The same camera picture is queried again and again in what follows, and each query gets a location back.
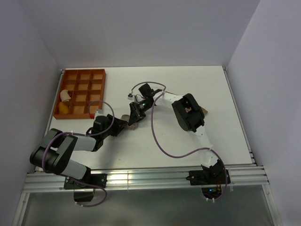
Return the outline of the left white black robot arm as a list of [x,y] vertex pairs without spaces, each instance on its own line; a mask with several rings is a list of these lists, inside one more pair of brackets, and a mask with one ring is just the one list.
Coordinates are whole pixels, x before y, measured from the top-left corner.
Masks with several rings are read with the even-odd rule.
[[93,126],[83,136],[51,129],[30,155],[30,163],[47,173],[64,175],[86,188],[92,182],[91,169],[71,160],[74,151],[96,152],[108,136],[116,137],[128,125],[129,115],[120,119],[112,115],[96,116]]

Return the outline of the tan argyle sock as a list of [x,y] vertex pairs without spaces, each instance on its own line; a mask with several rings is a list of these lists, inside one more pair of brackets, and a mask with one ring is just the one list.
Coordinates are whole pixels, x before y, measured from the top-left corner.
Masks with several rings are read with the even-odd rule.
[[201,110],[202,110],[202,112],[204,113],[204,115],[207,115],[207,114],[208,114],[208,111],[207,111],[205,108],[201,107]]

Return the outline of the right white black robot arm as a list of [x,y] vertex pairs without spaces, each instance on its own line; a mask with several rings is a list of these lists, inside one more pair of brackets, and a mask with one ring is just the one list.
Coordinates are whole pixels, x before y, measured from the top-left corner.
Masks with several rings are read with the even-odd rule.
[[[205,113],[194,96],[190,93],[183,96],[172,94],[166,91],[166,86],[161,84],[163,89],[152,89],[151,82],[139,83],[141,100],[133,94],[133,89],[129,92],[127,98],[132,100],[130,106],[130,116],[128,125],[131,126],[146,117],[145,112],[151,110],[151,132],[158,148],[168,157],[181,159],[194,153],[201,152],[200,161],[204,171],[204,180],[210,184],[215,183],[220,172],[225,170],[224,163],[219,155],[212,149],[205,130]],[[188,132],[197,145],[204,145],[184,155],[175,156],[166,152],[159,144],[154,130],[154,108],[155,106],[164,106],[172,109],[177,122],[182,130]]]

